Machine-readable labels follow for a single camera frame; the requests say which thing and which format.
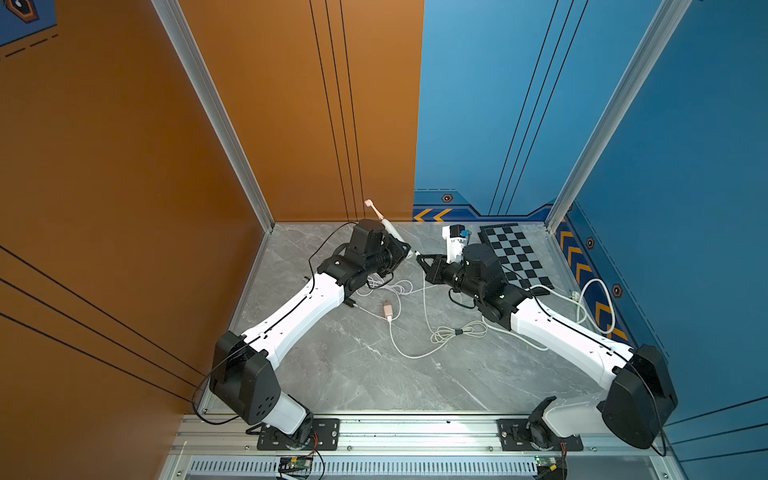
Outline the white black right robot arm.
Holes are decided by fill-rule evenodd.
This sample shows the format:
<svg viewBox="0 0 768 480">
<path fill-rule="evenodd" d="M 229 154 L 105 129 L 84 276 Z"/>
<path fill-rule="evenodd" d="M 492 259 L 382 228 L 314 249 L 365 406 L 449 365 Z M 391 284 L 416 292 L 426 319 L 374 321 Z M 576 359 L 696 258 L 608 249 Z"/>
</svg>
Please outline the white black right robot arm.
<svg viewBox="0 0 768 480">
<path fill-rule="evenodd" d="M 460 258 L 416 257 L 427 282 L 444 284 L 472 299 L 482 319 L 504 333 L 527 337 L 578 367 L 600 390 L 573 398 L 550 396 L 528 416 L 524 437 L 541 450 L 580 435 L 611 433 L 648 449 L 661 438 L 678 398 L 660 351 L 605 338 L 541 303 L 510 283 L 501 261 L 486 244 L 470 244 Z"/>
</svg>

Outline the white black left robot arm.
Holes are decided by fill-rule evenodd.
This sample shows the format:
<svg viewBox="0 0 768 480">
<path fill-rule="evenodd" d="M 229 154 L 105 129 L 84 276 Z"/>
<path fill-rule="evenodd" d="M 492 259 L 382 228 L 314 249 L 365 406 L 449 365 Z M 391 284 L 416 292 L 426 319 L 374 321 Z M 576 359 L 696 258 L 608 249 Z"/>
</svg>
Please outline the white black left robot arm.
<svg viewBox="0 0 768 480">
<path fill-rule="evenodd" d="M 216 342 L 206 381 L 210 392 L 251 427 L 265 424 L 304 444 L 312 435 L 313 413 L 282 391 L 276 376 L 296 343 L 327 313 L 346 303 L 370 276 L 391 275 L 411 253 L 386 219 L 350 224 L 350 239 L 311 266 L 302 289 L 258 325 Z"/>
</svg>

